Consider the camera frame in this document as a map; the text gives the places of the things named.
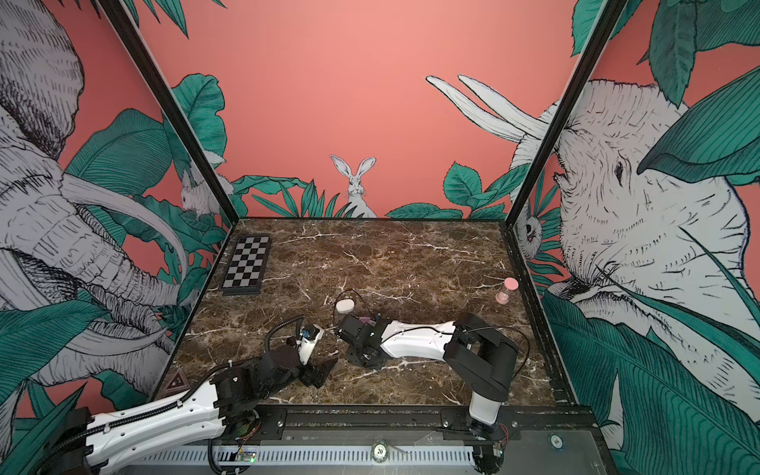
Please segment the white earbud charging case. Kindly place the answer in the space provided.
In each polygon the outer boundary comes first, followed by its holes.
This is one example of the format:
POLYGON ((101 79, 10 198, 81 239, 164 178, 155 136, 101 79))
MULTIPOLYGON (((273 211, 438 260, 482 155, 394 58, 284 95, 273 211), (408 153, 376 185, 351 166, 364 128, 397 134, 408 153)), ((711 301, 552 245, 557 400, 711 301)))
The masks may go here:
POLYGON ((352 299, 342 299, 336 302, 334 309, 339 315, 350 314, 355 308, 355 302, 352 299))

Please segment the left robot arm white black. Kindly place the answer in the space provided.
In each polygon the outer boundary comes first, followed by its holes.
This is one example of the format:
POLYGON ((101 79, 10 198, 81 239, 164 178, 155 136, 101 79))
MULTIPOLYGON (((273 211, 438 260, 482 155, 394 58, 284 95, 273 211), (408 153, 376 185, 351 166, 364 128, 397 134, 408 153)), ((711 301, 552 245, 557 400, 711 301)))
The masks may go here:
POLYGON ((274 348, 269 331, 259 357, 213 367, 190 389, 174 396, 92 417, 78 413, 58 429, 31 474, 115 474, 166 449, 230 437, 250 441, 264 427, 260 402, 290 384, 321 387, 334 366, 310 362, 323 328, 292 319, 294 336, 274 348))

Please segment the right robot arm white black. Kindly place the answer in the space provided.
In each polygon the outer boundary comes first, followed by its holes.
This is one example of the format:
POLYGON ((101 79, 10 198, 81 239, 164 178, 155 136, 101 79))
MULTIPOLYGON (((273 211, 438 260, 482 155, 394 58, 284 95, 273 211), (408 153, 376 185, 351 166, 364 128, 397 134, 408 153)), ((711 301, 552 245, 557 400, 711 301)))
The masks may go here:
POLYGON ((346 315, 336 336, 348 344, 348 360, 357 366, 381 368, 390 359, 404 358, 446 363, 472 392, 469 433, 487 439, 497 429, 520 351, 498 327, 469 313, 437 325, 346 315))

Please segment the pink earbud charging case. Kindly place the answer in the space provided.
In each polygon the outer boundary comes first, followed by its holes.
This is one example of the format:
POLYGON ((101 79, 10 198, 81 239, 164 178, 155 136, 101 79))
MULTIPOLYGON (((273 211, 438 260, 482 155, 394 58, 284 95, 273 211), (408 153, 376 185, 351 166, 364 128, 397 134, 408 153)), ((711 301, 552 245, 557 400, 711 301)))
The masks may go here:
POLYGON ((382 319, 374 319, 374 318, 369 318, 369 317, 362 317, 362 318, 360 318, 360 320, 364 324, 367 324, 367 325, 370 325, 370 326, 375 326, 378 323, 382 322, 382 319))

